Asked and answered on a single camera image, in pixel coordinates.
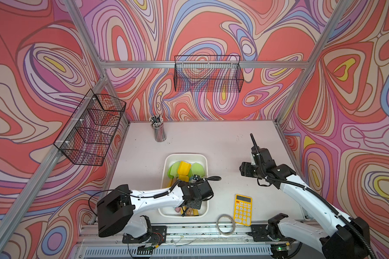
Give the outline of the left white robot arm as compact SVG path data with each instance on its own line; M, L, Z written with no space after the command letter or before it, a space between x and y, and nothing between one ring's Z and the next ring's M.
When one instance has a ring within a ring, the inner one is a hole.
M171 187L137 191L120 185L101 198L96 206L98 236L109 237L120 232L134 238L151 232L146 211L160 208L201 209L202 203L212 199L214 192L208 178L196 182L178 180Z

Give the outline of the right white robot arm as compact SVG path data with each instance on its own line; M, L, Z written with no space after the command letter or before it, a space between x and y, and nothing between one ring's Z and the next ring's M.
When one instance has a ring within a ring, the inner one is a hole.
M324 255L327 259L376 258L370 245L370 228L360 217L354 218L329 203L310 188L288 165L277 165L266 148L252 141L252 161L243 162L239 168L243 177L266 181L265 187L275 187L305 209L319 224L308 224L290 219L279 213L268 220L263 231L252 231L254 238L279 241L292 238Z

